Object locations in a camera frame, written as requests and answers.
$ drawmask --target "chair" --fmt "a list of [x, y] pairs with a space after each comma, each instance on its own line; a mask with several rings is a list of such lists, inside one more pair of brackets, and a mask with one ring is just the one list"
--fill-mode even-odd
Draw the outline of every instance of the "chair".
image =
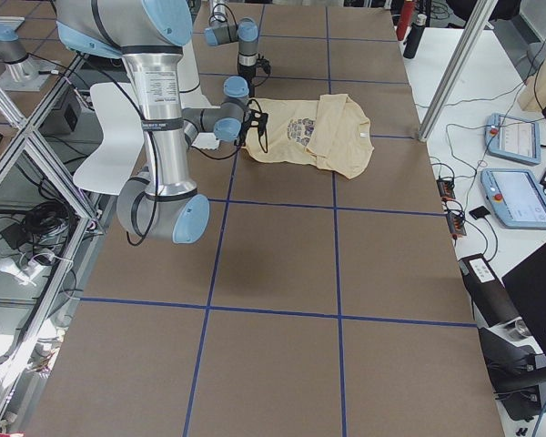
[[[447, 0], [453, 14], [465, 21], [469, 20], [476, 3], [477, 0]], [[511, 20], [520, 13], [520, 3], [521, 0], [499, 0], [491, 13], [490, 21]]]

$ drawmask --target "white table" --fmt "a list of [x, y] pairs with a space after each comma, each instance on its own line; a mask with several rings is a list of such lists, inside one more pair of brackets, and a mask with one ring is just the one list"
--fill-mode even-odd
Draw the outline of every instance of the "white table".
[[[425, 29], [415, 58], [405, 59], [405, 67], [407, 68], [415, 102], [418, 104], [417, 110], [420, 119], [424, 117], [427, 111], [425, 107], [421, 106], [427, 106], [435, 94], [453, 50], [460, 40], [461, 32], [462, 30], [455, 29]], [[516, 88], [520, 83], [521, 79], [497, 37], [491, 31], [484, 31], [463, 69], [460, 80], [455, 86], [448, 103], [463, 99], [493, 98]], [[475, 130], [449, 127], [450, 142], [455, 155], [477, 167], [477, 163], [482, 159], [485, 150], [482, 126], [485, 125], [491, 113], [505, 114], [522, 89], [523, 86], [492, 101], [466, 102], [445, 107], [428, 140], [430, 155], [451, 166], [456, 176], [472, 176], [473, 170], [471, 168], [452, 157], [449, 142], [446, 139], [446, 126], [457, 124], [465, 127], [481, 127]], [[509, 115], [526, 119], [541, 118], [540, 113], [522, 111], [517, 101], [510, 109]], [[546, 145], [546, 121], [541, 121], [540, 127], [541, 143]], [[540, 178], [546, 168], [546, 149], [542, 150], [541, 158], [541, 163], [535, 167], [495, 158], [489, 154], [485, 155], [484, 160], [489, 168], [529, 168], [537, 178]], [[440, 166], [434, 166], [433, 170], [437, 176]], [[442, 176], [450, 176], [450, 172], [446, 168], [441, 168], [440, 171]], [[470, 190], [471, 181], [472, 179], [466, 178], [456, 180], [455, 194], [466, 211], [485, 205], [485, 197], [480, 185], [480, 175], [478, 174]], [[487, 252], [489, 257], [493, 253], [494, 237], [488, 224], [481, 219], [477, 220], [477, 222], [472, 218], [469, 219], [487, 236], [490, 242], [490, 249]], [[500, 278], [546, 242], [546, 230], [506, 229], [501, 226], [493, 214], [488, 216], [488, 220], [499, 238], [498, 254], [491, 262], [491, 266]], [[483, 237], [470, 225], [466, 226], [468, 236], [457, 241], [456, 254], [458, 259], [480, 253], [485, 247]], [[506, 436], [513, 436], [520, 427], [529, 428], [528, 435], [531, 434], [534, 422], [512, 421], [499, 402], [498, 409], [500, 410]], [[546, 415], [542, 419], [538, 436], [546, 437]]]

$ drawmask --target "light blue tablet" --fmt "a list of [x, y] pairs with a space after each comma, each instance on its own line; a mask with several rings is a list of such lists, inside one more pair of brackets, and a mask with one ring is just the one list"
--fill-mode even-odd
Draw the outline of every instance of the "light blue tablet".
[[481, 171], [481, 184], [506, 228], [546, 229], [546, 196], [531, 171], [486, 168]]
[[531, 166], [540, 164], [540, 127], [536, 121], [491, 114], [485, 127], [485, 144], [494, 157]]

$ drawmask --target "blue cable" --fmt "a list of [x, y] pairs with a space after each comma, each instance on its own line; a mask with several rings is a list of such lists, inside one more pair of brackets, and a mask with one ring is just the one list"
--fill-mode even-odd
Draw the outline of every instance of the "blue cable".
[[546, 402], [542, 406], [542, 409], [540, 411], [540, 415], [538, 416], [538, 420], [536, 421], [536, 425], [534, 426], [534, 432], [531, 434], [531, 437], [536, 437], [536, 433], [538, 432], [538, 428], [540, 428], [540, 422], [542, 420], [542, 416], [546, 412]]

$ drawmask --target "yellow fabric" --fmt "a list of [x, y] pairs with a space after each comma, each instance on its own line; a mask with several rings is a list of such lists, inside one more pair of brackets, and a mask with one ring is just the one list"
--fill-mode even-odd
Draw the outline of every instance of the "yellow fabric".
[[335, 170], [354, 178], [368, 166], [374, 147], [370, 120], [347, 94], [315, 100], [258, 100], [269, 114], [268, 153], [256, 129], [247, 135], [247, 151], [259, 162], [292, 162]]

